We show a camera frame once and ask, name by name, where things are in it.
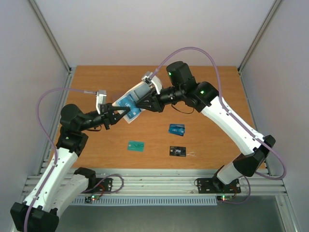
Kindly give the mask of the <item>beige card holder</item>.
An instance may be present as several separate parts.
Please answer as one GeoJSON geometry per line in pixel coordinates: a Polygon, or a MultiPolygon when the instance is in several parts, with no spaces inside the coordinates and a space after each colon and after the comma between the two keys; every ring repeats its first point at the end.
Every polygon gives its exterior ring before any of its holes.
{"type": "Polygon", "coordinates": [[[151,88],[148,84],[141,81],[119,97],[112,105],[130,108],[130,111],[123,117],[123,119],[130,124],[143,111],[143,109],[136,106],[137,101],[144,97],[150,90],[151,88]]]}

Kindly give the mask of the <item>teal credit card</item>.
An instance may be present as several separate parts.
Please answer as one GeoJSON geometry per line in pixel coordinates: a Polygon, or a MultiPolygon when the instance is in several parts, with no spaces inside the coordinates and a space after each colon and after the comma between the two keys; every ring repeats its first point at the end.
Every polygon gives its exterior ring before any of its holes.
{"type": "Polygon", "coordinates": [[[144,142],[129,141],[127,146],[128,151],[143,152],[144,142]]]}

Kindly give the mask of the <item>light blue credit card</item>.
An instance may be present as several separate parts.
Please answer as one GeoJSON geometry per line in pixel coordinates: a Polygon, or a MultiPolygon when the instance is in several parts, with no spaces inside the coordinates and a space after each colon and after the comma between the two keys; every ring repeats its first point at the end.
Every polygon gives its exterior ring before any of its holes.
{"type": "Polygon", "coordinates": [[[170,124],[168,132],[178,136],[184,136],[185,133],[182,132],[182,129],[179,127],[179,124],[170,124]]]}

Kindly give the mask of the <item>black VIP credit card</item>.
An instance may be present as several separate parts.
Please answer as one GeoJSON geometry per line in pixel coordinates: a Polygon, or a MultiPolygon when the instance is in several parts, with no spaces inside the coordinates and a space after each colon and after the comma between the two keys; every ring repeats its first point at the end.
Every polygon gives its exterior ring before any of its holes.
{"type": "Polygon", "coordinates": [[[186,157],[186,147],[170,146],[169,155],[174,157],[186,157]]]}

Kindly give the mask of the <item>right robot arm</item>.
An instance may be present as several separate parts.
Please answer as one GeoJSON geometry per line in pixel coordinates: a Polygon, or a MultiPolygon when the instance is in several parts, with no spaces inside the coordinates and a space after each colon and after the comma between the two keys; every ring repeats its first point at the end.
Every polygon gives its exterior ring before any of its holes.
{"type": "Polygon", "coordinates": [[[223,193],[230,184],[244,176],[251,177],[265,161],[276,142],[271,135],[264,136],[248,125],[231,109],[219,91],[209,82],[196,82],[189,66],[177,61],[167,66],[171,86],[163,88],[161,81],[151,72],[142,78],[151,86],[136,106],[152,112],[163,112],[167,104],[183,101],[187,106],[208,117],[219,126],[237,145],[240,155],[222,166],[211,178],[210,187],[223,193]]]}

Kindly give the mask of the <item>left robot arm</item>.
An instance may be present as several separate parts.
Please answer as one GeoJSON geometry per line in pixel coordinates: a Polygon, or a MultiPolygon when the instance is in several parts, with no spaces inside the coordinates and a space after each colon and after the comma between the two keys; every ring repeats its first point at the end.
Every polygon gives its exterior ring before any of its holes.
{"type": "Polygon", "coordinates": [[[83,113],[75,104],[62,108],[60,136],[46,171],[25,200],[14,203],[10,210],[19,232],[54,232],[72,201],[81,193],[93,192],[97,188],[95,171],[82,167],[74,172],[64,187],[60,185],[86,145],[88,136],[84,131],[100,126],[109,129],[129,111],[129,107],[110,103],[89,113],[83,113]]]}

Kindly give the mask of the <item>brown card holder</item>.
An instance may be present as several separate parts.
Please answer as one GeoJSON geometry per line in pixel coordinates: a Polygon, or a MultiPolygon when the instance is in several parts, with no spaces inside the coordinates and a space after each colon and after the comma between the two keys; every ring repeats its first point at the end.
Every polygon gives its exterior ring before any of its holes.
{"type": "Polygon", "coordinates": [[[121,98],[123,96],[123,93],[115,93],[112,94],[112,102],[117,101],[119,98],[121,98]]]}

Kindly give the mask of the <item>left circuit board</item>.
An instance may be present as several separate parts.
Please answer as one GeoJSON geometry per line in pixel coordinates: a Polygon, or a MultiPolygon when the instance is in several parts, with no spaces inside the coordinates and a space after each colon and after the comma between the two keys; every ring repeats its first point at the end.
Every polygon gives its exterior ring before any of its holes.
{"type": "Polygon", "coordinates": [[[98,201],[99,199],[100,199],[100,196],[98,195],[86,196],[84,198],[84,203],[93,203],[95,201],[98,201]]]}

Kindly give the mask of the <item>circuit board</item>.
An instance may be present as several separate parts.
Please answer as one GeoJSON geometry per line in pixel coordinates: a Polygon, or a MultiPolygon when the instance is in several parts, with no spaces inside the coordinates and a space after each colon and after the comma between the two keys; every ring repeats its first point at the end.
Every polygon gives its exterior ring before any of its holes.
{"type": "Polygon", "coordinates": [[[84,198],[84,203],[93,203],[95,201],[98,201],[99,199],[100,199],[100,196],[98,195],[86,196],[84,198]]]}
{"type": "Polygon", "coordinates": [[[217,200],[220,202],[227,202],[233,200],[235,197],[234,196],[229,196],[229,195],[221,195],[217,196],[217,200]]]}

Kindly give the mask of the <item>right circuit board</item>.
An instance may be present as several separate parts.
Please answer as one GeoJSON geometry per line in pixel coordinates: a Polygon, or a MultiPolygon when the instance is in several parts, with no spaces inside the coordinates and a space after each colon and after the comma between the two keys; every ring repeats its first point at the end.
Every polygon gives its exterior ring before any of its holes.
{"type": "Polygon", "coordinates": [[[217,196],[217,200],[220,202],[227,202],[233,200],[235,197],[234,196],[229,196],[229,195],[221,195],[217,196]]]}

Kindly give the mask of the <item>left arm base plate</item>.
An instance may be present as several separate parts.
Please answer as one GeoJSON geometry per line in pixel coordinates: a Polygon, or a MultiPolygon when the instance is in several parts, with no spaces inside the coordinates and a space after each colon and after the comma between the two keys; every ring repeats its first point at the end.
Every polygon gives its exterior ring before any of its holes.
{"type": "Polygon", "coordinates": [[[104,192],[111,192],[112,190],[112,181],[113,179],[112,178],[106,178],[105,180],[103,180],[102,182],[99,183],[98,186],[96,186],[94,189],[92,190],[85,190],[83,191],[83,193],[87,193],[87,194],[92,194],[92,193],[100,193],[102,191],[104,192]]]}

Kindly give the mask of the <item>aluminium rail frame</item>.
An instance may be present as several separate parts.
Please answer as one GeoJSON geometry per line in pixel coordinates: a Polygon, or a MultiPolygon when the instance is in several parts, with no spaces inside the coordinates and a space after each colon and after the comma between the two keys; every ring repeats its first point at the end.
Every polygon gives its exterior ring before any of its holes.
{"type": "MultiPolygon", "coordinates": [[[[94,171],[98,178],[119,174],[124,179],[124,187],[118,192],[120,196],[159,196],[159,195],[198,195],[196,179],[212,177],[215,169],[99,169],[94,171]]],[[[252,196],[287,195],[282,180],[269,180],[253,175],[247,182],[240,179],[241,193],[246,196],[251,186],[252,196]]]]}

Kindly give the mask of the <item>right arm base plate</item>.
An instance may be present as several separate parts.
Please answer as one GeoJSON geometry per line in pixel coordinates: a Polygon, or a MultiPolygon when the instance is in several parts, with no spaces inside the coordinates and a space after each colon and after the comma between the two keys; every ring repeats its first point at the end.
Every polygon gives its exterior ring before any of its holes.
{"type": "Polygon", "coordinates": [[[223,185],[219,188],[215,187],[212,178],[197,178],[194,181],[199,194],[234,194],[241,193],[240,183],[238,179],[233,180],[229,185],[223,185]]]}

